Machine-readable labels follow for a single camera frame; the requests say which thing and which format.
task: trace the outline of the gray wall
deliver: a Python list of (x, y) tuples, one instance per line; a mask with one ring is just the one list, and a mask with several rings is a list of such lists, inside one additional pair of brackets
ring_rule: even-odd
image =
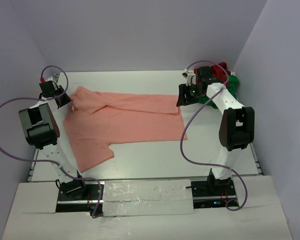
[(240, 100), (256, 112), (261, 167), (300, 240), (300, 0), (268, 0), (234, 69)]
[(233, 67), (266, 0), (11, 0), (50, 64), (66, 71)]
[[(46, 65), (37, 45), (23, 27), (8, 0), (0, 0), (0, 104), (15, 97), (37, 97), (39, 78)], [(0, 144), (10, 153), (32, 158), (18, 117), (18, 110), (33, 102), (16, 102), (0, 112)], [(0, 239), (19, 182), (27, 179), (29, 164), (0, 153)]]

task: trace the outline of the white tabletop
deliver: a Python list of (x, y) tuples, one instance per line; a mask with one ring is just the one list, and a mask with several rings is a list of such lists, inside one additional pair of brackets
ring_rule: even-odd
[[(78, 86), (92, 91), (178, 95), (178, 85), (185, 83), (182, 71), (111, 71), (111, 72), (69, 72), (68, 95)], [(65, 77), (60, 75), (59, 84), (65, 86)], [(181, 107), (186, 124), (200, 104)], [(76, 159), (69, 145), (63, 127), (67, 108), (53, 113), (60, 128), (60, 144), (69, 161), (77, 167)], [(220, 150), (219, 128), (222, 114), (210, 106), (205, 107), (190, 125), (188, 140), (184, 141), (185, 154), (193, 161), (215, 163)], [(209, 167), (187, 162), (181, 155), (179, 141), (136, 142), (112, 144), (114, 158), (83, 172), (84, 177), (100, 180), (202, 177), (209, 174)], [(38, 153), (37, 159), (45, 159)], [(258, 174), (251, 147), (244, 149), (234, 167), (241, 175)], [(54, 181), (57, 178), (50, 163), (35, 165), (32, 181)]]
[[(54, 182), (20, 183), (3, 240), (292, 240), (270, 176), (244, 177), (248, 200), (239, 211), (225, 207), (193, 214), (99, 217), (88, 212), (55, 212)], [(234, 177), (238, 201), (244, 188)]]

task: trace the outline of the purple cable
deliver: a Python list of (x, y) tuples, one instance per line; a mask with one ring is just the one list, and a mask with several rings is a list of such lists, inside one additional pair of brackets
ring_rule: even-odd
[[(41, 73), (41, 77), (43, 76), (44, 74), (44, 71), (47, 69), (47, 68), (50, 68), (50, 67), (54, 67), (54, 68), (57, 68), (59, 69), (64, 75), (65, 75), (65, 79), (66, 79), (66, 87), (65, 87), (65, 90), (63, 91), (63, 93), (61, 93), (60, 95), (58, 96), (55, 96), (55, 97), (51, 97), (51, 98), (48, 98), (48, 100), (53, 100), (53, 99), (56, 99), (62, 95), (64, 95), (68, 89), (68, 86), (69, 86), (69, 79), (68, 79), (68, 76), (67, 74), (65, 73), (65, 71), (63, 71), (60, 67), (58, 66), (54, 66), (54, 65), (49, 65), (49, 66), (46, 66), (43, 70), (42, 70), (42, 73)], [(0, 109), (5, 106), (6, 104), (8, 103), (11, 103), (11, 102), (14, 102), (14, 101), (18, 101), (18, 100), (34, 100), (34, 101), (43, 101), (42, 99), (40, 98), (34, 98), (34, 97), (17, 97), (17, 98), (13, 98), (13, 99), (10, 99), (4, 103), (2, 103), (0, 105)], [(18, 157), (18, 156), (15, 156), (15, 155), (12, 155), (10, 154), (9, 152), (5, 151), (1, 146), (0, 146), (0, 152), (2, 152), (3, 154), (7, 155), (8, 157), (12, 158), (12, 159), (16, 159), (16, 160), (19, 160), (19, 161), (22, 161), (22, 162), (29, 162), (29, 163), (32, 163), (32, 162), (35, 162), (35, 163), (42, 163), (42, 162), (46, 162), (46, 163), (52, 163), (52, 164), (56, 164), (57, 166), (60, 166), (60, 164), (57, 162), (57, 161), (53, 161), (53, 160), (49, 160), (49, 159), (42, 159), (42, 160), (33, 160), (33, 159), (26, 159), (26, 158), (22, 158), (22, 157)], [(99, 185), (99, 189), (100, 189), (100, 194), (99, 194), (99, 197), (98, 197), (98, 202), (97, 204), (95, 205), (94, 209), (93, 209), (93, 212), (92, 212), (92, 218), (93, 219), (96, 219), (97, 217), (99, 217), (100, 215), (98, 216), (95, 216), (96, 215), (96, 211), (97, 211), (97, 208), (100, 204), (100, 200), (102, 199), (102, 195), (103, 195), (103, 188), (102, 188), (102, 185), (101, 183), (99, 182), (99, 180), (97, 180), (96, 178), (94, 177), (74, 177), (74, 176), (71, 176), (69, 173), (67, 173), (62, 167), (60, 167), (60, 170), (66, 175), (68, 176), (69, 178), (73, 179), (73, 180), (79, 180), (79, 181), (96, 181)]]
[(196, 161), (192, 161), (190, 160), (189, 158), (187, 158), (187, 156), (185, 155), (184, 153), (184, 147), (183, 147), (183, 143), (184, 143), (184, 137), (186, 135), (186, 132), (187, 132), (187, 129), (189, 127), (189, 125), (191, 124), (191, 122), (195, 119), (195, 117), (198, 115), (198, 113), (205, 107), (207, 106), (218, 94), (220, 94), (223, 90), (224, 90), (224, 86), (227, 84), (227, 82), (229, 81), (229, 75), (227, 73), (227, 71), (222, 67), (220, 66), (219, 64), (216, 64), (216, 63), (213, 63), (211, 61), (205, 61), (205, 60), (201, 60), (201, 61), (196, 61), (196, 62), (193, 62), (192, 64), (190, 64), (186, 69), (188, 70), (189, 68), (191, 68), (193, 65), (195, 64), (198, 64), (198, 63), (210, 63), (210, 64), (213, 64), (213, 65), (217, 65), (226, 75), (226, 81), (223, 83), (223, 87), (215, 94), (213, 95), (208, 101), (206, 101), (194, 114), (193, 116), (190, 118), (189, 122), (186, 124), (183, 132), (182, 132), (182, 135), (181, 135), (181, 140), (180, 140), (180, 151), (181, 151), (181, 154), (182, 156), (184, 157), (185, 160), (187, 160), (189, 163), (192, 163), (192, 164), (196, 164), (196, 165), (201, 165), (201, 166), (210, 166), (210, 167), (220, 167), (220, 168), (224, 168), (224, 169), (228, 169), (228, 170), (231, 170), (235, 175), (237, 175), (237, 177), (240, 179), (240, 181), (242, 182), (242, 185), (244, 187), (244, 200), (243, 200), (243, 203), (241, 206), (239, 206), (238, 208), (235, 208), (235, 209), (231, 209), (228, 207), (228, 204), (232, 201), (235, 200), (234, 199), (231, 199), (230, 201), (228, 201), (226, 204), (225, 204), (225, 207), (230, 210), (230, 211), (238, 211), (240, 209), (242, 209), (244, 207), (244, 205), (246, 204), (247, 202), (247, 199), (248, 199), (248, 189), (247, 189), (247, 186), (246, 186), (246, 183), (245, 181), (242, 179), (242, 177), (239, 175), (239, 173), (237, 171), (235, 171), (234, 169), (232, 169), (231, 167), (228, 167), (228, 166), (224, 166), (224, 165), (221, 165), (221, 164), (215, 164), (215, 163), (202, 163), (202, 162), (196, 162)]

